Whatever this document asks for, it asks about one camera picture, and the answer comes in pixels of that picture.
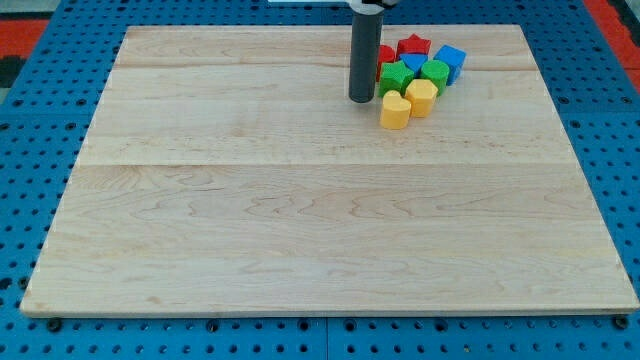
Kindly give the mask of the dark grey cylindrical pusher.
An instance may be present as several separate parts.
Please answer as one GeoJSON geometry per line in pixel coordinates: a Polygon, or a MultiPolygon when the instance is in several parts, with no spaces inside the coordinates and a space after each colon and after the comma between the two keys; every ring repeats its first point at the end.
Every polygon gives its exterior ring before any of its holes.
{"type": "Polygon", "coordinates": [[[356,103],[374,97],[382,24],[382,12],[353,12],[348,95],[356,103]]]}

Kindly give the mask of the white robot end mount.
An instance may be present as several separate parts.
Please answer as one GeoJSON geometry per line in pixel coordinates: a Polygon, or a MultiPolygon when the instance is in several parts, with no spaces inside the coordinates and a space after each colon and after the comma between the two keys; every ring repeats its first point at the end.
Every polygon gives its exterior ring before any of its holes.
{"type": "Polygon", "coordinates": [[[379,14],[394,8],[400,0],[346,0],[349,7],[359,14],[379,14]]]}

